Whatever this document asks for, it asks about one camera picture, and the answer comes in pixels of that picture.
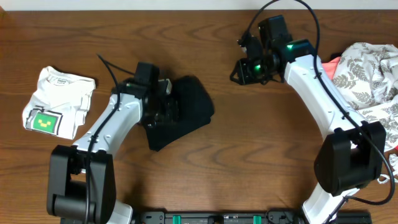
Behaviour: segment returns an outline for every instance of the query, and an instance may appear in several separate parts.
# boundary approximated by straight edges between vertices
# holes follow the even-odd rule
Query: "black cloth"
[[[198,78],[182,77],[172,84],[172,96],[178,101],[178,122],[146,127],[149,148],[154,151],[160,151],[178,138],[209,124],[214,114],[213,103]]]

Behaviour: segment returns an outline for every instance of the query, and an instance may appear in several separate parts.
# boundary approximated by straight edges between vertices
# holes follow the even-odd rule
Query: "green printed graphic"
[[[57,119],[58,118],[56,116],[38,112],[33,122],[33,128],[39,131],[55,134]]]

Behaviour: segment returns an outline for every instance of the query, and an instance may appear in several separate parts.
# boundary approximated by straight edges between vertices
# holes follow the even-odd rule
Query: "patterned fabric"
[[[387,131],[386,150],[398,145],[398,49],[355,43],[341,56],[333,84],[369,122]]]

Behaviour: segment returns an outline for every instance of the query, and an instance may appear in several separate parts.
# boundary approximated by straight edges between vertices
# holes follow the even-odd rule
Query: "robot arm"
[[[322,87],[314,71],[314,49],[309,41],[293,41],[282,16],[260,22],[259,30],[261,41],[248,32],[238,41],[247,53],[247,58],[236,63],[230,79],[240,85],[265,85],[269,81],[276,81],[273,74],[278,73],[280,81],[286,79],[310,110],[324,142],[314,163],[318,184],[302,205],[302,213],[309,224],[325,223],[335,218],[330,215],[339,207],[343,197],[355,194],[380,176],[382,160],[371,150],[359,131],[344,118]],[[317,67],[322,73],[319,58]],[[362,124],[361,129],[384,152],[386,131],[380,122],[368,124],[350,107],[326,75],[321,75],[321,79],[350,117],[357,124]]]
[[[178,119],[177,102],[171,97],[169,79],[158,80],[159,69],[139,63],[134,78],[119,84],[119,109],[100,131],[91,150],[90,223],[130,224],[132,208],[116,200],[113,157],[127,133],[138,122],[155,128]],[[71,175],[85,173],[88,146],[93,133],[115,107],[117,94],[91,129],[73,146],[57,146],[51,155],[47,211],[62,217],[61,223],[81,223],[85,219],[86,183]]]
[[[319,58],[318,68],[321,68],[321,71],[323,70]],[[295,59],[295,62],[288,63],[285,70],[285,79],[300,95],[301,99],[310,110],[318,124],[323,140],[325,140],[327,135],[333,134],[334,130],[337,128],[341,128],[344,131],[354,128],[349,121],[344,119],[341,111],[336,107],[334,102],[332,102],[316,78],[313,69],[312,55],[299,57]],[[333,93],[333,96],[345,107],[346,111],[349,111],[350,116],[355,122],[360,124],[362,121],[365,121],[359,113],[347,104],[326,75],[322,75],[322,79],[328,89]],[[340,195],[334,197],[332,194],[326,192],[320,184],[317,184],[310,198],[302,205],[306,220],[308,220],[309,223],[324,223],[328,216],[333,213],[334,209],[343,200],[343,196],[353,195],[357,191],[359,191],[357,188],[345,190]]]

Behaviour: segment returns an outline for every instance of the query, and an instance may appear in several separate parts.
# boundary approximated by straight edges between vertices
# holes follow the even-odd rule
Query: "wood grain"
[[[7,12],[0,16],[0,223],[58,223],[45,210],[49,158],[73,141],[26,131],[21,113],[42,68],[97,80],[82,136],[104,110],[113,87],[96,53],[135,70],[152,62],[174,77],[196,75],[209,92],[211,123],[160,152],[149,150],[135,126],[114,158],[118,198],[136,209],[169,211],[298,208],[315,184],[313,161],[322,144],[315,121],[286,84],[239,86],[228,80],[243,57],[236,40],[254,11]],[[354,42],[398,45],[396,11],[317,11],[320,56]],[[315,41],[307,11],[283,14],[295,39]],[[117,73],[118,80],[127,75]],[[380,200],[388,185],[370,184],[360,197]],[[396,223],[394,199],[371,207],[375,223]]]

